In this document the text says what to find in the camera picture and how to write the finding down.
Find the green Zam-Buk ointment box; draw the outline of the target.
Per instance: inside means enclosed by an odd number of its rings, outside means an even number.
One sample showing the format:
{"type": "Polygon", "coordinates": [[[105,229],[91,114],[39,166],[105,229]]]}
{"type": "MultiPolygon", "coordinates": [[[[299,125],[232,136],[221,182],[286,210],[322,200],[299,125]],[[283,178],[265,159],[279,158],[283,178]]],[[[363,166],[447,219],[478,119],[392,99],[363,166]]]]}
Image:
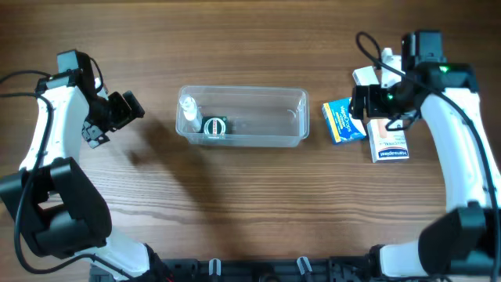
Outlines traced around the green Zam-Buk ointment box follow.
{"type": "Polygon", "coordinates": [[[211,138],[222,138],[230,133],[228,118],[224,116],[204,117],[200,132],[211,138]]]}

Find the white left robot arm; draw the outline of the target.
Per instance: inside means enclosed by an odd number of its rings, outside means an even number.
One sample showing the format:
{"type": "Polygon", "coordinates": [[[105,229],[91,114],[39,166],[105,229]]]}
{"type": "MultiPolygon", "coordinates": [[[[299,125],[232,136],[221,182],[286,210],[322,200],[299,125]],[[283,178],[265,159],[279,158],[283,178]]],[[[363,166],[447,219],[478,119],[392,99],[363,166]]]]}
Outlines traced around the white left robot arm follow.
{"type": "Polygon", "coordinates": [[[39,273],[23,254],[80,260],[116,281],[161,281],[168,270],[150,246],[113,228],[110,210],[79,165],[81,143],[97,147],[144,116],[132,92],[109,92],[96,61],[75,49],[57,56],[56,74],[41,73],[31,96],[38,120],[19,171],[1,180],[1,199],[14,221],[21,266],[39,273]]]}

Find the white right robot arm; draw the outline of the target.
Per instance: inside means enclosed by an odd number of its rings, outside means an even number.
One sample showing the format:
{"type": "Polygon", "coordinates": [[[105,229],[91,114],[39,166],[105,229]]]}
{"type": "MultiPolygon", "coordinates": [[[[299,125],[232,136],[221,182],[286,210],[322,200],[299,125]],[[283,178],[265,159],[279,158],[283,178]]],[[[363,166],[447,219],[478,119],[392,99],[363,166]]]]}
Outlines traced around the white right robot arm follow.
{"type": "Polygon", "coordinates": [[[373,279],[448,280],[452,276],[500,276],[500,173],[481,120],[474,69],[450,63],[442,34],[418,30],[402,37],[401,64],[389,52],[370,57],[380,81],[357,85],[349,112],[356,119],[384,118],[405,127],[425,121],[445,180],[446,212],[405,244],[372,247],[373,279]]]}

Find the small clear white bottle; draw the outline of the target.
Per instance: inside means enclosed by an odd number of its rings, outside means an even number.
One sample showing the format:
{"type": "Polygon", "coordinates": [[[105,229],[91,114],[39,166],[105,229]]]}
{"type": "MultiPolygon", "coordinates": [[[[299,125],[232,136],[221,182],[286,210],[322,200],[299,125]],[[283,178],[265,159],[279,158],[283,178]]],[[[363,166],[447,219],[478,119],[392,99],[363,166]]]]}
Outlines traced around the small clear white bottle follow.
{"type": "Polygon", "coordinates": [[[201,133],[203,118],[196,100],[190,95],[179,98],[182,116],[179,122],[183,132],[201,133]]]}

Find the blue VapoDrops lozenge box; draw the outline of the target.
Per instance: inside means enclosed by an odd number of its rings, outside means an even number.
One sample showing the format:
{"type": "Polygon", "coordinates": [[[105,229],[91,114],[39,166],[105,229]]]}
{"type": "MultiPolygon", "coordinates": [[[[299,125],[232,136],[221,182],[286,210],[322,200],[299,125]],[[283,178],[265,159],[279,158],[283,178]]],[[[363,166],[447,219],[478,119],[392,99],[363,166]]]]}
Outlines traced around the blue VapoDrops lozenge box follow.
{"type": "Polygon", "coordinates": [[[367,136],[362,122],[350,114],[350,102],[351,98],[343,98],[322,105],[326,125],[335,145],[365,139],[367,136]]]}

